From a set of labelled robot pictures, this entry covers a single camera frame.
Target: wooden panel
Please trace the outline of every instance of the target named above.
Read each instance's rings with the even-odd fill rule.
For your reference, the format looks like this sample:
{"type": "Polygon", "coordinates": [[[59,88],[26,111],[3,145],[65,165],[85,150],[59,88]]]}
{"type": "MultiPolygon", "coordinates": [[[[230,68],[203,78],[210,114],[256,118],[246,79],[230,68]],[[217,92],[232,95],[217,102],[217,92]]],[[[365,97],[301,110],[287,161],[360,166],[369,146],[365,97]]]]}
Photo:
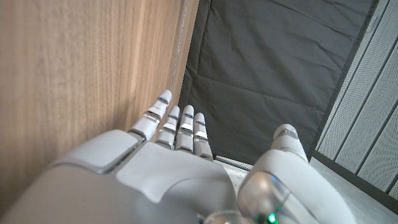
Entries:
{"type": "Polygon", "coordinates": [[[177,104],[198,0],[0,0],[0,214],[45,166],[177,104]]]}

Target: gray fabric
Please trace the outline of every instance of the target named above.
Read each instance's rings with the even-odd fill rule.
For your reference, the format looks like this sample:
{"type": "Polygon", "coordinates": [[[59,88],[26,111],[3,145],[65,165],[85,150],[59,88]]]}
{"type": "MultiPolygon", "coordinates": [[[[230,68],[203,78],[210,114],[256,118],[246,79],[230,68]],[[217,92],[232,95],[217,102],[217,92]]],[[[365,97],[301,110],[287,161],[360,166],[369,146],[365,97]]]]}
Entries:
{"type": "Polygon", "coordinates": [[[201,0],[179,106],[214,154],[253,164],[293,125],[308,153],[371,0],[201,0]]]}

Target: gray metal wall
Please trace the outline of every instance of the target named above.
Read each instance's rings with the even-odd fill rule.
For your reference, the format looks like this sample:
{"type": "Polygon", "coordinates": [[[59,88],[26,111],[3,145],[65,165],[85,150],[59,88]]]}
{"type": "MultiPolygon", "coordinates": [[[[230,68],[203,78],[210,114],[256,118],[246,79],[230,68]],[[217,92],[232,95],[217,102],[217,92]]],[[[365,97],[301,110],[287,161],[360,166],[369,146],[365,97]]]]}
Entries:
{"type": "Polygon", "coordinates": [[[380,0],[316,150],[398,200],[398,0],[380,0]]]}

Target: gray floor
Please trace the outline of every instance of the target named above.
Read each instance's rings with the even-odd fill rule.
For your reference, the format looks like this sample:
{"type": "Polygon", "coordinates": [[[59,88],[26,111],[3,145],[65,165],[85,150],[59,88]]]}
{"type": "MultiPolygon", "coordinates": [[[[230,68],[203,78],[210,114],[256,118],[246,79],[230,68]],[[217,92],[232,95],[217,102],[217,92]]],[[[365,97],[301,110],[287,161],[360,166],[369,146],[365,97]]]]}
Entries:
{"type": "MultiPolygon", "coordinates": [[[[248,172],[222,162],[216,162],[225,168],[229,177],[231,178],[232,183],[234,184],[235,192],[238,192],[239,186],[248,172]]],[[[236,163],[241,166],[251,168],[251,166],[248,164],[243,164],[240,162],[236,163]]],[[[318,160],[312,158],[310,165],[314,167],[314,169],[316,169],[324,178],[326,178],[326,180],[329,181],[337,191],[339,191],[341,196],[343,196],[343,198],[346,200],[348,206],[351,208],[358,224],[398,223],[398,215],[368,196],[363,191],[359,190],[344,178],[340,177],[318,160]]]]}

